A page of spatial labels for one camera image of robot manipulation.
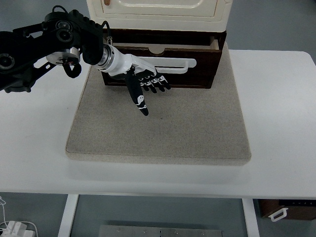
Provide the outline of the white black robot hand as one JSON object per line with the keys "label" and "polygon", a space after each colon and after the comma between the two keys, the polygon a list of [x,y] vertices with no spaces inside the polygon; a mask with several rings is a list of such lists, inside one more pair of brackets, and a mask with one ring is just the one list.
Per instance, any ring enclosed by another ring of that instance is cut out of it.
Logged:
{"label": "white black robot hand", "polygon": [[[148,116],[149,111],[141,87],[143,87],[145,91],[149,91],[150,89],[152,93],[157,93],[155,86],[162,92],[165,92],[165,88],[168,90],[171,89],[171,86],[163,74],[157,73],[153,64],[132,54],[123,54],[109,44],[103,45],[103,56],[96,65],[96,69],[108,73],[111,77],[127,74],[125,83],[130,97],[144,116]],[[151,76],[138,80],[134,72],[136,74],[146,72],[146,76],[148,74]]]}

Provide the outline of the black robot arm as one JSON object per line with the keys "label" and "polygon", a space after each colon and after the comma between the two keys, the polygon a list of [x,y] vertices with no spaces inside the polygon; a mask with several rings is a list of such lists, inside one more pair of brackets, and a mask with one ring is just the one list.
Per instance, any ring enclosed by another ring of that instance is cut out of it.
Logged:
{"label": "black robot arm", "polygon": [[149,111],[144,91],[170,88],[155,66],[132,54],[119,52],[112,37],[103,37],[107,22],[98,24],[77,10],[57,5],[41,23],[0,34],[0,87],[7,93],[30,92],[35,82],[55,66],[76,78],[84,61],[115,80],[123,80],[138,109]]}

